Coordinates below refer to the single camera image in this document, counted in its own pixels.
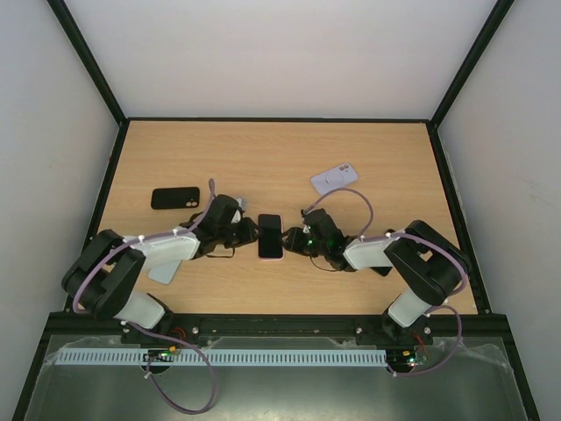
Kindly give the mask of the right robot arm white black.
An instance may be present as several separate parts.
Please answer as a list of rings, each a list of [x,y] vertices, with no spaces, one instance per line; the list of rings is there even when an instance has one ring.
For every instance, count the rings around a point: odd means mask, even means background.
[[[310,259],[323,257],[338,272],[370,269],[386,276],[395,270],[407,287],[389,304],[381,322],[384,337],[395,344],[420,334],[420,319],[469,283],[466,254],[419,219],[401,231],[368,238],[344,235],[325,210],[313,210],[303,216],[303,227],[281,234],[281,244]]]

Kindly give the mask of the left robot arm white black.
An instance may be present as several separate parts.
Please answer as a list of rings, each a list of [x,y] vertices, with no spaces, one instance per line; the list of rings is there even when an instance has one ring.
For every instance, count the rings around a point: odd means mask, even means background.
[[[241,201],[212,197],[204,211],[171,231],[148,236],[99,232],[62,278],[75,312],[96,320],[117,319],[154,329],[170,313],[155,297],[135,290],[141,273],[171,269],[196,260],[217,246],[236,249],[255,242],[258,225],[244,215]]]

